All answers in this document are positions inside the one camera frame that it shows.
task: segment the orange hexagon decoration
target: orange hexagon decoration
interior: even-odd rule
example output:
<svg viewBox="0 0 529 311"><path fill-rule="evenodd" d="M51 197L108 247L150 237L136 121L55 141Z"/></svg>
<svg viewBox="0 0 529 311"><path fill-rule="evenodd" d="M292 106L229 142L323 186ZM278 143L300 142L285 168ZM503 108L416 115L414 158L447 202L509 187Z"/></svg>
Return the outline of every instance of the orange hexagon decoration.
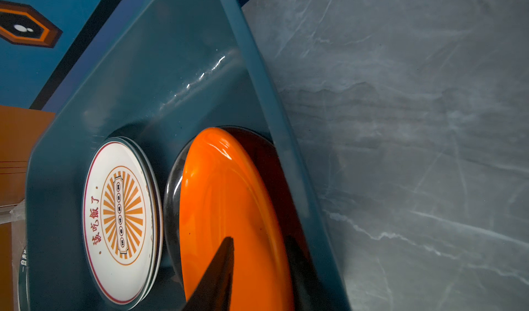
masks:
<svg viewBox="0 0 529 311"><path fill-rule="evenodd" d="M10 43L53 48L62 33L31 6L0 1L0 37Z"/></svg>

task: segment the orange wooden panel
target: orange wooden panel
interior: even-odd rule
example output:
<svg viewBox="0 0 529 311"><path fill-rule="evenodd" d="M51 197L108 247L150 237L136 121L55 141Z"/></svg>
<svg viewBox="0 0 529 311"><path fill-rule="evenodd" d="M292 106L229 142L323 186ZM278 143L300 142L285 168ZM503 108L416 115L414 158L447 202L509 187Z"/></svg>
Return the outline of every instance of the orange wooden panel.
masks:
<svg viewBox="0 0 529 311"><path fill-rule="evenodd" d="M0 225L0 309L13 309L11 223Z"/></svg>
<svg viewBox="0 0 529 311"><path fill-rule="evenodd" d="M0 206L24 198L31 149L55 114L0 106Z"/></svg>

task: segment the orange sunburst design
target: orange sunburst design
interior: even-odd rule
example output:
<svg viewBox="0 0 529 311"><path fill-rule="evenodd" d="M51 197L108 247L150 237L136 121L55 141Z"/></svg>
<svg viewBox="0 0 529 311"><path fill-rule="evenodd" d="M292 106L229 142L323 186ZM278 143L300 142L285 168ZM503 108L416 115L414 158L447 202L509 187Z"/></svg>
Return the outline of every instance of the orange sunburst design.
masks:
<svg viewBox="0 0 529 311"><path fill-rule="evenodd" d="M147 222L143 193L136 176L126 167L114 168L103 186L105 188L101 196L101 213L105 243L117 262L122 265L131 264L141 253L145 240L144 232Z"/></svg>

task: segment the gray marble surface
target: gray marble surface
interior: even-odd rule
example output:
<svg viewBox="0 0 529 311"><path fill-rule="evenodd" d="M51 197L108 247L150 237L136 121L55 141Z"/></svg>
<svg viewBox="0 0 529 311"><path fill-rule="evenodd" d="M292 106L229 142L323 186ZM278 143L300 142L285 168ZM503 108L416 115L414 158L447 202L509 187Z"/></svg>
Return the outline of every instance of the gray marble surface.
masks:
<svg viewBox="0 0 529 311"><path fill-rule="evenodd" d="M251 0L354 310L529 309L529 0Z"/></svg>

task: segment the plastic tray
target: plastic tray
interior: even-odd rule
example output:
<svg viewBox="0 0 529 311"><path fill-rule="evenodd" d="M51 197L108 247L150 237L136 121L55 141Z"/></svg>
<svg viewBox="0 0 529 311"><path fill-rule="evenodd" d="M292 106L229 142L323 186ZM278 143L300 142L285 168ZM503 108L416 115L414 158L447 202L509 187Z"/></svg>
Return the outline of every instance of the plastic tray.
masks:
<svg viewBox="0 0 529 311"><path fill-rule="evenodd" d="M161 190L176 156L202 129L235 125L272 140L316 272L337 310L349 310L307 170L236 0L151 0L36 145L26 183L32 310L109 309L91 279L81 231L90 159L109 136L145 151ZM135 310L185 302L160 269Z"/></svg>

